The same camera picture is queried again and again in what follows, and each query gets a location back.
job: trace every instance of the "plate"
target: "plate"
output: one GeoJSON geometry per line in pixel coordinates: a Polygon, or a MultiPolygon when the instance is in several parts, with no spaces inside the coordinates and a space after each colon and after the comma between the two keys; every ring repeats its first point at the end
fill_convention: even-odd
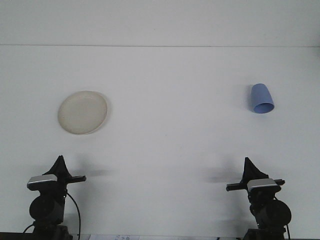
{"type": "Polygon", "coordinates": [[[58,111],[61,127],[72,134],[88,134],[98,129],[107,116],[107,102],[95,91],[79,91],[68,96],[58,111]]]}

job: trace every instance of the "blue cup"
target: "blue cup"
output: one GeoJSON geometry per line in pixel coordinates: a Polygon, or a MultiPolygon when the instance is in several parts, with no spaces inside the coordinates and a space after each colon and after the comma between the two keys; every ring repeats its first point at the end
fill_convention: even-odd
{"type": "Polygon", "coordinates": [[[275,108],[267,86],[262,83],[258,83],[252,87],[251,103],[253,111],[257,114],[265,114],[275,108]]]}

